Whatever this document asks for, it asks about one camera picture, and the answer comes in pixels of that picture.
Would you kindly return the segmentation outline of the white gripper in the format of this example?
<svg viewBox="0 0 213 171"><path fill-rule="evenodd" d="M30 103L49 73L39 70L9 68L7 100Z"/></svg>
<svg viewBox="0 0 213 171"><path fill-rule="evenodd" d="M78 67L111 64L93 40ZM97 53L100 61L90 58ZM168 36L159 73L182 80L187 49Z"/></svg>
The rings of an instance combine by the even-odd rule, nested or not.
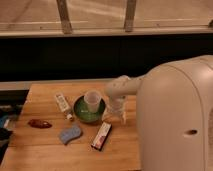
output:
<svg viewBox="0 0 213 171"><path fill-rule="evenodd" d="M112 116L112 114L122 114L121 123L126 124L126 112L124 112L124 104L125 104L124 98L109 99L109 103L107 107L109 112L105 111L103 113L102 120L106 121Z"/></svg>

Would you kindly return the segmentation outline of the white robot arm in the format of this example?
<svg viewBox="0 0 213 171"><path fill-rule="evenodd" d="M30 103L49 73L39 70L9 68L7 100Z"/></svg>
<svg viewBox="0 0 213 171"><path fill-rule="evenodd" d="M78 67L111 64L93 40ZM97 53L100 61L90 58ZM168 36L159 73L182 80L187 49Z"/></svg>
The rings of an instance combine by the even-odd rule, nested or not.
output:
<svg viewBox="0 0 213 171"><path fill-rule="evenodd" d="M125 97L136 97L143 171L209 171L213 55L164 63L136 78L118 77L105 93L107 112L121 118Z"/></svg>

